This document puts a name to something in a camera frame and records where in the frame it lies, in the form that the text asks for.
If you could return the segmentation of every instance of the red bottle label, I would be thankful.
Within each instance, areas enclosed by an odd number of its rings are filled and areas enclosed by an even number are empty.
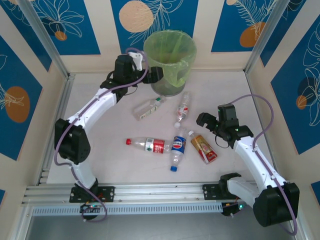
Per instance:
[[[153,152],[157,154],[163,154],[164,153],[164,147],[165,147],[165,141],[155,139],[153,141]]]

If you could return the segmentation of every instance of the small bottle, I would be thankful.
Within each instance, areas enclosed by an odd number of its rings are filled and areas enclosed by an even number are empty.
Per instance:
[[[178,164],[182,161],[185,149],[186,142],[188,137],[188,131],[184,127],[180,127],[180,123],[176,122],[174,127],[177,128],[176,136],[173,139],[172,149],[171,149],[171,167],[172,172],[178,170]]]
[[[171,152],[172,148],[172,142],[151,137],[127,138],[126,144],[146,152],[157,154],[168,154]]]
[[[191,143],[200,154],[202,160],[209,164],[217,158],[217,154],[212,147],[207,143],[203,136],[194,131],[189,132],[189,136],[192,138]]]
[[[187,118],[189,113],[190,101],[191,101],[191,94],[190,92],[185,91],[183,93],[179,106],[176,110],[176,120],[178,123],[184,121]]]
[[[141,119],[144,119],[145,117],[154,113],[165,101],[165,96],[159,96],[156,99],[144,102],[133,110],[133,115],[138,121],[140,121]]]

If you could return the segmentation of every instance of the beige circle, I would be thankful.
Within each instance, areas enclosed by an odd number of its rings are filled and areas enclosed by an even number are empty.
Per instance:
[[[125,30],[131,33],[140,33],[154,22],[151,9],[142,1],[128,1],[119,12],[120,23]]]
[[[233,5],[233,4],[235,4],[237,2],[237,0],[226,0],[225,2],[228,5]]]
[[[18,5],[17,0],[8,0],[10,3],[14,4],[14,5]]]

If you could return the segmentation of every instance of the purple cable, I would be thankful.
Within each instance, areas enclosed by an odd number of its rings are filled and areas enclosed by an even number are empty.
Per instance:
[[[259,98],[259,99],[262,99],[263,101],[266,102],[266,104],[268,104],[269,108],[270,108],[270,111],[271,111],[271,120],[268,124],[268,126],[266,126],[266,128],[260,132],[254,139],[253,139],[253,143],[252,143],[252,148],[256,154],[256,156],[259,158],[259,160],[261,161],[261,163],[263,164],[263,166],[265,167],[265,169],[268,171],[268,173],[270,174],[270,176],[273,176],[273,172],[271,171],[271,169],[268,167],[268,165],[265,163],[265,161],[263,160],[263,158],[260,156],[260,154],[258,153],[258,151],[255,149],[256,147],[256,142],[258,140],[258,138],[260,138],[272,125],[272,123],[274,122],[274,109],[273,107],[271,106],[271,103],[266,99],[264,98],[263,96],[260,96],[260,95],[257,95],[257,94],[247,94],[247,95],[243,95],[241,97],[238,97],[237,99],[233,100],[232,102],[230,102],[230,104],[233,104],[237,101],[239,101],[240,99],[243,99],[243,98],[246,98],[246,97],[256,97],[256,98]],[[279,181],[277,180],[277,178],[274,178],[273,181],[275,182],[275,184],[277,185],[277,187],[279,188],[283,198],[284,198],[284,201],[289,209],[289,212],[290,212],[290,215],[291,215],[291,218],[292,218],[292,221],[293,221],[293,232],[290,232],[288,231],[282,224],[280,224],[280,226],[283,228],[284,231],[286,231],[289,235],[291,236],[295,236],[297,235],[297,232],[298,232],[298,225],[297,225],[297,220],[296,220],[296,216],[294,214],[294,211],[290,205],[290,202],[288,200],[288,197],[287,195],[285,194],[284,190],[282,189]]]
[[[110,93],[111,91],[114,91],[114,90],[117,90],[117,89],[122,89],[122,88],[128,88],[128,87],[131,87],[131,86],[133,86],[133,85],[136,85],[136,84],[138,84],[139,82],[141,82],[142,79],[144,79],[144,77],[147,75],[148,66],[149,66],[149,65],[148,65],[148,60],[147,60],[147,56],[145,55],[145,53],[144,53],[143,51],[140,51],[140,50],[134,48],[134,47],[129,47],[129,48],[127,48],[127,49],[125,50],[125,53],[128,54],[129,51],[135,51],[135,52],[137,52],[137,53],[139,53],[139,54],[142,55],[142,57],[143,57],[143,59],[144,59],[144,61],[145,61],[145,70],[144,70],[143,75],[142,75],[138,80],[136,80],[136,81],[134,81],[134,82],[132,82],[132,83],[124,84],[124,85],[121,85],[121,86],[116,86],[116,87],[113,87],[113,88],[111,88],[111,89],[108,89],[108,90],[104,91],[103,93],[101,93],[101,94],[98,96],[98,98],[103,97],[104,95]],[[93,194],[89,189],[87,189],[87,188],[79,181],[79,178],[77,177],[77,175],[76,175],[76,173],[75,173],[75,170],[74,170],[74,168],[72,167],[71,163],[68,163],[68,162],[59,163],[59,162],[58,162],[58,152],[59,152],[59,148],[60,148],[60,146],[61,146],[61,143],[62,143],[63,139],[65,138],[65,136],[67,135],[67,133],[69,132],[69,130],[70,130],[70,129],[72,128],[72,126],[79,120],[79,118],[81,118],[82,115],[85,114],[85,112],[98,100],[98,98],[95,98],[94,100],[92,100],[92,101],[83,109],[83,111],[81,111],[81,112],[79,113],[78,118],[74,119],[74,120],[70,123],[70,125],[64,130],[64,132],[62,133],[62,135],[61,135],[61,137],[60,137],[60,139],[59,139],[59,141],[58,141],[58,143],[57,143],[57,145],[56,145],[56,148],[55,148],[55,151],[54,151],[54,156],[53,156],[53,161],[54,161],[54,163],[55,163],[57,166],[68,165],[68,166],[71,168],[71,173],[72,173],[72,175],[73,175],[76,183],[79,184],[80,187],[82,187],[87,193],[89,193],[95,200],[97,200],[97,201],[102,205],[102,207],[104,208],[105,214],[104,214],[103,218],[102,218],[102,219],[99,219],[99,220],[90,220],[90,221],[89,221],[90,223],[98,223],[98,222],[104,221],[104,220],[107,218],[107,208],[106,208],[105,204],[104,204],[95,194]],[[84,220],[86,220],[86,219],[84,218],[84,213],[85,213],[88,209],[90,210],[90,209],[92,209],[92,208],[89,208],[89,207],[86,208],[86,209],[82,212],[82,214],[81,214],[81,216],[82,216],[82,218],[83,218]]]

